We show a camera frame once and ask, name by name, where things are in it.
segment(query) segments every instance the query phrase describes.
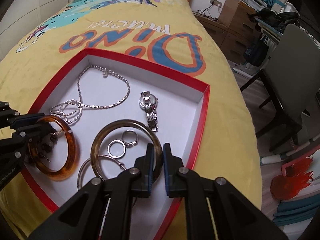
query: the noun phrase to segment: brown bangle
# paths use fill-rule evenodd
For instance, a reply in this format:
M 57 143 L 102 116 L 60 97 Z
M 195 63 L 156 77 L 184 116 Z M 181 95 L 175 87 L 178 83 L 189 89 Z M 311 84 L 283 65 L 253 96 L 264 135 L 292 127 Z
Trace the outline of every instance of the brown bangle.
M 71 128 L 68 126 L 68 124 L 65 121 L 63 121 L 61 118 L 54 115 L 46 115 L 44 117 L 41 117 L 38 120 L 38 122 L 55 122 L 61 127 L 61 129 L 63 130 L 67 138 L 68 157 L 67 157 L 66 163 L 63 165 L 63 167 L 60 170 L 53 171 L 42 163 L 38 154 L 36 143 L 30 142 L 28 144 L 29 152 L 32 160 L 36 164 L 36 167 L 52 180 L 63 180 L 70 177 L 70 175 L 76 169 L 76 166 L 78 163 L 76 139 L 73 135 Z
M 113 130 L 121 128 L 121 127 L 137 128 L 140 131 L 143 131 L 152 140 L 153 146 L 154 146 L 154 152 L 156 155 L 156 165 L 153 170 L 153 181 L 156 181 L 156 179 L 159 177 L 159 175 L 161 173 L 161 168 L 163 165 L 163 153 L 162 153 L 162 148 L 161 148 L 161 144 L 159 142 L 159 139 L 149 127 L 146 127 L 141 122 L 138 122 L 135 120 L 130 120 L 130 119 L 118 120 L 118 121 L 114 121 L 114 122 L 108 124 L 107 126 L 102 128 L 102 130 L 95 137 L 93 144 L 92 144 L 92 147 L 91 147 L 91 154 L 90 154 L 91 166 L 92 166 L 94 174 L 97 177 L 99 177 L 100 179 L 103 179 L 103 180 L 106 179 L 106 178 L 102 177 L 103 172 L 101 170 L 101 167 L 100 167 L 100 164 L 98 161 L 100 146 L 101 146 L 101 143 L 104 140 L 104 138 L 109 133 L 111 133 Z

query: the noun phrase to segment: jewelry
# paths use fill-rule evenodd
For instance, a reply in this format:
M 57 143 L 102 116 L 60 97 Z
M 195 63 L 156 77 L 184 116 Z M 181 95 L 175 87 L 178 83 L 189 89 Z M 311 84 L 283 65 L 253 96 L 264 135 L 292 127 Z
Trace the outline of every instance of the jewelry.
M 146 112 L 148 126 L 151 128 L 153 132 L 157 132 L 158 118 L 156 107 L 158 105 L 158 98 L 150 94 L 149 91 L 142 92 L 141 97 L 139 99 L 139 105 L 141 109 Z
M 119 156 L 114 156 L 110 153 L 110 147 L 111 145 L 115 144 L 115 143 L 120 143 L 122 146 L 123 146 L 123 153 Z M 121 157 L 123 157 L 125 155 L 125 145 L 124 145 L 124 142 L 123 141 L 120 141 L 120 140 L 113 140 L 112 142 L 109 143 L 108 145 L 108 154 L 114 158 L 114 159 L 120 159 Z
M 124 135 L 125 135 L 126 133 L 129 133 L 129 132 L 134 133 L 135 136 L 136 136 L 136 138 L 134 139 L 133 142 L 126 142 L 126 141 L 124 140 Z M 124 132 L 122 133 L 121 140 L 123 141 L 124 145 L 125 145 L 127 148 L 130 148 L 130 147 L 135 146 L 135 145 L 138 144 L 139 138 L 138 138 L 138 134 L 137 134 L 134 130 L 128 129 L 128 130 L 126 130 L 126 131 L 124 131 Z
M 102 176 L 103 173 L 98 161 L 100 146 L 104 138 L 109 133 L 121 127 L 132 127 L 132 128 L 139 129 L 143 131 L 146 135 L 148 135 L 148 137 L 152 140 L 152 143 L 154 146 L 154 152 L 156 155 L 156 164 L 153 170 L 153 181 L 156 181 L 156 179 L 159 177 L 161 173 L 161 168 L 163 165 L 163 153 L 162 153 L 162 148 L 161 148 L 159 139 L 154 134 L 154 132 L 150 128 L 146 127 L 143 123 L 135 120 L 130 120 L 130 119 L 118 120 L 106 125 L 95 137 L 91 147 L 91 153 L 90 153 L 91 166 L 94 174 L 100 179 L 104 179 Z
M 63 180 L 70 177 L 71 174 L 76 169 L 76 166 L 78 163 L 76 139 L 73 135 L 71 128 L 62 119 L 52 115 L 43 116 L 38 120 L 38 122 L 55 122 L 61 127 L 62 129 L 61 131 L 53 133 L 51 134 L 51 136 L 55 137 L 62 132 L 66 135 L 67 143 L 68 143 L 68 157 L 67 157 L 66 163 L 63 165 L 63 167 L 60 170 L 53 171 L 42 163 L 40 159 L 40 155 L 38 153 L 37 144 L 36 142 L 31 141 L 28 143 L 31 159 L 36 164 L 36 167 L 52 180 Z
M 99 155 L 98 156 L 99 158 L 106 158 L 108 160 L 111 160 L 115 163 L 117 163 L 119 165 L 119 167 L 121 169 L 123 169 L 124 171 L 126 170 L 126 167 L 124 166 L 123 163 L 119 162 L 118 160 L 108 156 L 108 155 Z M 82 175 L 83 175 L 83 172 L 84 172 L 84 169 L 88 166 L 90 162 L 90 158 L 89 159 L 86 159 L 85 162 L 82 164 L 80 170 L 79 170 L 79 173 L 78 173 L 78 178 L 77 178 L 77 187 L 78 187 L 78 190 L 80 190 L 82 188 Z
M 86 105 L 86 104 L 84 104 L 83 103 L 83 99 L 82 99 L 82 94 L 81 94 L 81 91 L 80 91 L 80 78 L 82 77 L 82 75 L 89 68 L 94 68 L 94 69 L 102 71 L 102 75 L 103 75 L 104 78 L 107 78 L 108 75 L 111 75 L 111 76 L 114 76 L 114 77 L 120 79 L 121 81 L 125 82 L 126 85 L 127 85 L 127 89 L 128 89 L 127 90 L 127 94 L 120 101 L 118 101 L 118 102 L 116 102 L 114 104 L 111 104 L 111 105 L 97 106 L 97 105 Z M 118 106 L 121 103 L 123 103 L 128 98 L 128 96 L 130 94 L 129 82 L 123 76 L 119 75 L 118 73 L 116 73 L 116 72 L 114 72 L 114 71 L 112 71 L 112 70 L 110 70 L 108 68 L 99 67 L 99 66 L 95 66 L 95 65 L 89 65 L 88 67 L 86 67 L 80 73 L 80 75 L 78 76 L 78 80 L 77 80 L 77 87 L 78 87 L 78 93 L 79 93 L 79 100 L 71 99 L 71 100 L 68 100 L 66 102 L 57 104 L 56 106 L 53 106 L 53 107 L 50 108 L 49 115 L 58 116 L 58 117 L 64 119 L 66 123 L 71 124 L 71 123 L 77 121 L 80 118 L 80 116 L 82 115 L 83 107 L 92 108 L 92 109 L 108 109 L 108 108 L 112 108 L 112 107 Z M 66 108 L 66 106 L 68 106 L 68 105 L 77 106 L 77 108 L 74 111 L 72 111 L 71 113 L 65 114 L 63 111 Z M 69 120 L 68 117 L 69 116 L 73 116 L 75 113 L 77 113 L 77 115 L 73 119 Z

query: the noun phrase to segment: chair backrest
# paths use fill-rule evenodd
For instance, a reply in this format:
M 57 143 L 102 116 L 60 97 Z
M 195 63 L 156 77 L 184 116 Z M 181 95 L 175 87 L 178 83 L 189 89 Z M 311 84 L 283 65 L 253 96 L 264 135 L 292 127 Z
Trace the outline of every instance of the chair backrest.
M 284 111 L 294 119 L 320 89 L 320 49 L 302 29 L 289 24 L 265 74 Z

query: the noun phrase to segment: chair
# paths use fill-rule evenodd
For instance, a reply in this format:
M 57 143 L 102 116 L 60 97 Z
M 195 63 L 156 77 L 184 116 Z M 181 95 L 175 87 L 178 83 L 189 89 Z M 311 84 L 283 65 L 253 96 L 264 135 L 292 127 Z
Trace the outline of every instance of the chair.
M 266 67 L 244 84 L 241 92 L 258 78 L 269 94 L 259 108 L 272 101 L 276 115 L 256 137 L 282 124 L 288 130 L 284 138 L 270 147 L 271 152 L 302 128 L 300 115 L 320 88 L 320 49 L 302 29 L 289 24 Z

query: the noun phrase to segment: ring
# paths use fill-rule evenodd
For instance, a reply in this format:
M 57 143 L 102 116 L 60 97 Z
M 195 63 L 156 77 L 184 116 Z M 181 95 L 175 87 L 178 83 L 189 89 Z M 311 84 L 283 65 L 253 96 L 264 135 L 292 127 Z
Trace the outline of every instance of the ring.
M 99 155 L 99 158 L 106 158 L 106 159 L 109 159 L 111 161 L 114 161 L 115 163 L 117 163 L 119 165 L 119 167 L 121 169 L 123 169 L 124 171 L 126 170 L 126 167 L 124 166 L 123 163 L 119 162 L 118 160 L 108 156 L 108 155 Z M 85 162 L 82 164 L 80 170 L 79 170 L 79 173 L 78 173 L 78 178 L 77 178 L 77 187 L 78 187 L 78 190 L 80 190 L 82 188 L 82 175 L 83 175 L 83 172 L 84 172 L 84 169 L 86 168 L 86 166 L 89 164 L 90 162 L 90 158 L 89 159 L 86 159 Z
M 38 120 L 38 122 L 55 122 L 61 127 L 61 129 L 63 130 L 67 138 L 68 157 L 67 157 L 66 163 L 63 165 L 63 167 L 60 170 L 58 171 L 51 170 L 42 163 L 38 154 L 36 142 L 32 141 L 28 143 L 31 159 L 34 161 L 39 171 L 47 175 L 52 180 L 63 180 L 70 177 L 70 175 L 76 169 L 76 166 L 78 163 L 76 139 L 73 135 L 71 128 L 65 121 L 63 121 L 61 118 L 54 115 L 43 116 Z
M 136 138 L 135 138 L 135 140 L 134 140 L 133 142 L 126 142 L 126 141 L 123 139 L 124 135 L 125 135 L 126 133 L 129 133 L 129 132 L 132 132 L 132 133 L 134 133 L 134 134 L 136 135 Z M 124 132 L 122 133 L 121 140 L 124 142 L 124 145 L 125 145 L 127 148 L 130 148 L 130 147 L 135 146 L 135 145 L 138 144 L 139 138 L 138 138 L 138 134 L 137 134 L 134 130 L 128 129 L 128 130 L 126 130 L 126 131 L 124 131 Z
M 149 127 L 146 127 L 142 122 L 138 122 L 130 119 L 118 120 L 106 125 L 104 128 L 101 129 L 101 131 L 95 137 L 91 147 L 91 153 L 90 153 L 91 166 L 94 174 L 100 179 L 103 179 L 101 175 L 102 170 L 98 162 L 101 143 L 109 133 L 121 127 L 132 127 L 132 128 L 139 129 L 143 131 L 146 135 L 148 135 L 148 137 L 152 140 L 154 152 L 156 155 L 156 164 L 153 170 L 153 181 L 156 181 L 156 179 L 158 179 L 161 173 L 161 168 L 163 165 L 163 153 L 162 153 L 162 148 L 161 148 L 159 139 L 155 135 L 155 133 Z
M 123 153 L 122 153 L 121 155 L 119 155 L 119 156 L 114 156 L 114 155 L 112 155 L 111 152 L 110 152 L 110 147 L 111 147 L 111 145 L 113 145 L 113 144 L 115 144 L 115 143 L 120 143 L 120 144 L 123 146 Z M 110 142 L 109 145 L 108 145 L 108 154 L 109 154 L 112 158 L 114 158 L 114 159 L 120 159 L 121 157 L 123 157 L 123 155 L 125 154 L 125 145 L 124 145 L 124 142 L 123 142 L 123 141 L 120 141 L 120 140 L 113 140 L 112 142 Z

